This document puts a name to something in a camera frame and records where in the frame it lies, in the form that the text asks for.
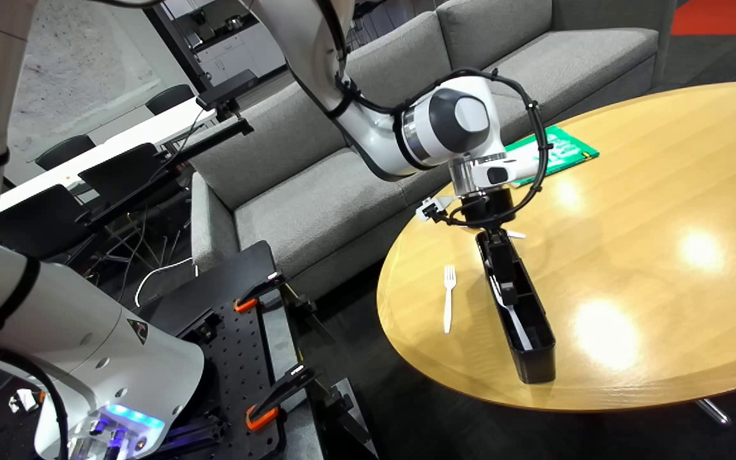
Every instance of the floor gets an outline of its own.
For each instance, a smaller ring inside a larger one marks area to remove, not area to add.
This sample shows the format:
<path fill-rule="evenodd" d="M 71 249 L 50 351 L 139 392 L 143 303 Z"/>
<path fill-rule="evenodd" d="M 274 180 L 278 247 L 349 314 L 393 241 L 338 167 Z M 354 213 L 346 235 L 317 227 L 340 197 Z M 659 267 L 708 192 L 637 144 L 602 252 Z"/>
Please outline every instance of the floor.
<path fill-rule="evenodd" d="M 358 23 L 354 42 L 375 38 L 437 4 L 387 0 Z M 658 91 L 732 80 L 736 80 L 736 36 L 699 31 L 699 36 L 673 38 Z M 182 262 L 182 257 L 182 249 L 174 249 L 166 262 Z M 111 291 L 131 305 L 145 270 L 119 275 Z M 188 276 L 188 267 L 161 275 L 145 285 L 143 296 L 152 300 Z M 717 399 L 733 417 L 733 427 L 720 431 L 692 404 L 617 415 L 549 415 L 492 408 L 443 388 L 410 368 L 384 339 L 374 309 L 375 280 L 378 267 L 320 300 L 324 330 L 301 330 L 297 340 L 324 381 L 350 378 L 387 460 L 736 457 L 736 395 Z M 0 460 L 27 457 L 28 420 L 5 417 L 4 408 L 0 420 L 5 420 L 0 422 Z"/>

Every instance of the white device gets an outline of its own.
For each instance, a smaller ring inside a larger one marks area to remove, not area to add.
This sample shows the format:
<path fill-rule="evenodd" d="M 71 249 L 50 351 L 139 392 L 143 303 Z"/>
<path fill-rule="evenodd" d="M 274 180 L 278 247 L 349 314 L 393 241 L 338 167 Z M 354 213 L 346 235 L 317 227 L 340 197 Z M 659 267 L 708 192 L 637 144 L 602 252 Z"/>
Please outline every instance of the white device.
<path fill-rule="evenodd" d="M 378 110 L 350 93 L 342 38 L 354 0 L 241 4 L 274 34 L 299 86 L 378 176 L 400 180 L 450 162 L 457 195 L 474 197 L 534 175 L 534 162 L 513 164 L 504 156 L 502 124 L 484 78 L 447 80 L 402 112 Z M 37 0 L 0 0 L 0 183 L 34 8 Z M 28 264 L 7 249 L 0 249 L 0 314 L 0 349 L 34 362 L 62 392 L 69 413 L 64 454 L 94 451 L 87 434 L 98 427 L 120 443 L 126 457 L 152 455 L 204 372 L 197 345 L 145 325 L 75 272 Z M 56 413 L 44 404 L 37 454 L 53 457 L 56 451 Z"/>

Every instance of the green object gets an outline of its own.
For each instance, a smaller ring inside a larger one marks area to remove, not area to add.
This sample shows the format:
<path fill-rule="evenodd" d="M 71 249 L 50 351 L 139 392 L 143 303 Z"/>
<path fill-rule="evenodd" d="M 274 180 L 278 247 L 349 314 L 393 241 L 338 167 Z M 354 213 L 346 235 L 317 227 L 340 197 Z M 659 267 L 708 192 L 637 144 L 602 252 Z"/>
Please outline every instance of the green object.
<path fill-rule="evenodd" d="M 588 158 L 599 158 L 599 152 L 588 146 L 586 141 L 571 137 L 561 126 L 548 129 L 548 141 L 549 141 L 549 164 L 548 164 L 548 176 L 561 175 L 565 169 L 572 169 Z M 520 158 L 520 156 L 531 156 L 540 162 L 540 146 L 538 137 L 520 138 L 516 144 L 506 146 L 506 156 Z"/>

